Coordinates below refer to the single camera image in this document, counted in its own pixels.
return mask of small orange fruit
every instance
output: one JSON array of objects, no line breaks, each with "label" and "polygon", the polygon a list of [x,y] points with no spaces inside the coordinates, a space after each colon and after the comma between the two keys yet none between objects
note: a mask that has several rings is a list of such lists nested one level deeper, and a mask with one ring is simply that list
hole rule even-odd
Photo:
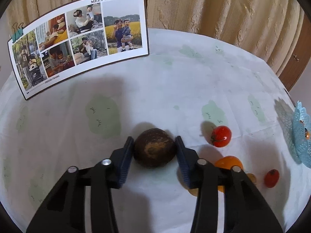
[{"label": "small orange fruit", "polygon": [[194,188],[194,189],[188,189],[189,193],[191,193],[193,196],[198,196],[199,195],[199,189]]},{"label": "small orange fruit", "polygon": [[[215,163],[215,166],[228,170],[233,166],[239,166],[243,170],[242,162],[235,156],[223,157]],[[218,186],[218,190],[220,192],[224,192],[224,186]]]},{"label": "small orange fruit", "polygon": [[254,174],[252,174],[252,173],[247,173],[246,175],[247,175],[247,177],[254,183],[254,185],[257,184],[257,178],[256,178],[256,176],[255,176]]}]

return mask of wooden door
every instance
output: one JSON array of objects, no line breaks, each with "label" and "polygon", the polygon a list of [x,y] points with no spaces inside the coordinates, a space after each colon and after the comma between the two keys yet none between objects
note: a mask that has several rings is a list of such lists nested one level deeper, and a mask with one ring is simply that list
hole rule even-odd
[{"label": "wooden door", "polygon": [[306,68],[311,57],[311,23],[306,15],[302,23],[301,33],[299,35],[293,55],[279,76],[285,88],[290,89],[297,82],[302,72]]}]

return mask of table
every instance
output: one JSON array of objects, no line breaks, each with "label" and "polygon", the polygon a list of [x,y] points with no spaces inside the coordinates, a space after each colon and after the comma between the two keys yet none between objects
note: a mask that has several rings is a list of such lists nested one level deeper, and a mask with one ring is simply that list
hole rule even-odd
[{"label": "table", "polygon": [[[93,166],[127,136],[158,127],[212,163],[237,156],[289,229],[310,197],[311,171],[287,145],[282,117],[294,108],[282,83],[263,60],[219,40],[160,29],[149,29],[149,40],[148,57],[87,72],[29,101],[11,74],[0,91],[0,200],[14,222],[25,231],[69,166]],[[207,143],[211,123],[231,128],[228,146]],[[273,168],[280,180],[268,189],[263,178]],[[155,170],[133,161],[126,184],[112,193],[120,232],[190,232],[196,197],[181,186],[176,159]],[[219,202],[222,232],[222,193]]]}]

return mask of red cherry tomato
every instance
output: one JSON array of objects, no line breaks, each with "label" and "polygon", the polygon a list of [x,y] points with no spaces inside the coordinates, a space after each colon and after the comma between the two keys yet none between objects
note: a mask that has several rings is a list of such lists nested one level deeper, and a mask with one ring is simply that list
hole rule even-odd
[{"label": "red cherry tomato", "polygon": [[272,188],[279,181],[280,173],[277,169],[270,170],[265,176],[265,185],[266,187]]},{"label": "red cherry tomato", "polygon": [[231,140],[231,130],[227,126],[218,126],[213,129],[211,140],[216,147],[224,147],[229,144]]}]

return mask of teal binder clip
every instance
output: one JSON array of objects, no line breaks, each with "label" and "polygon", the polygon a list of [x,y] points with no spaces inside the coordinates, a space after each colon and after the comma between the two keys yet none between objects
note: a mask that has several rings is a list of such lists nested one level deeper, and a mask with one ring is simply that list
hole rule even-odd
[{"label": "teal binder clip", "polygon": [[12,42],[15,43],[15,41],[18,39],[19,33],[18,31],[14,28],[14,25],[16,24],[17,27],[17,22],[13,24],[12,28],[13,28],[13,35],[12,35]]},{"label": "teal binder clip", "polygon": [[14,33],[12,35],[12,42],[15,43],[16,40],[18,40],[21,36],[24,35],[24,29],[23,29],[23,25],[24,23],[21,23],[17,29],[14,28],[14,25],[16,25],[17,27],[17,22],[13,24],[12,28],[14,30]]},{"label": "teal binder clip", "polygon": [[18,34],[20,35],[20,37],[24,35],[24,28],[23,28],[23,25],[24,25],[24,23],[21,23],[21,24],[18,26],[18,29],[17,29]]}]

